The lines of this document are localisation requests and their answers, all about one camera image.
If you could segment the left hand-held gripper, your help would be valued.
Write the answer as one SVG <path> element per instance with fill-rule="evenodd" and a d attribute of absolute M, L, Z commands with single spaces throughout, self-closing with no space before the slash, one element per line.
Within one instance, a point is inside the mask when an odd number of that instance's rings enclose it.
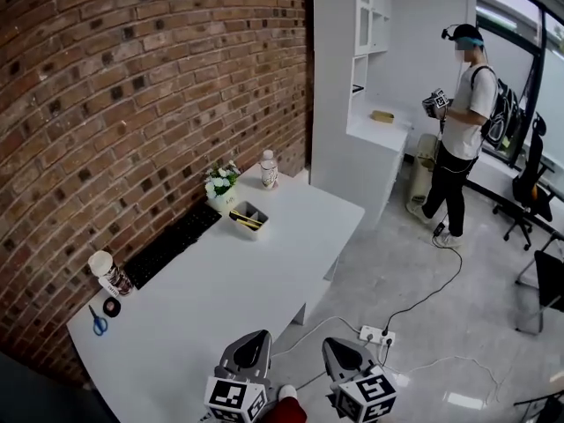
<path fill-rule="evenodd" d="M 230 344 L 206 384 L 204 405 L 212 417 L 218 422 L 255 422 L 268 402 L 270 363 L 267 330 L 251 332 Z"/>

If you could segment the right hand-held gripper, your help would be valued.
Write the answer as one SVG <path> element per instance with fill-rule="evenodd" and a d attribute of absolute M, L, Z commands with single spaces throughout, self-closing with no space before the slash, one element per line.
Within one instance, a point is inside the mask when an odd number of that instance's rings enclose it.
<path fill-rule="evenodd" d="M 391 413 L 397 399 L 395 383 L 365 346 L 343 338 L 326 338 L 322 354 L 332 380 L 327 398 L 340 418 L 377 422 Z"/>

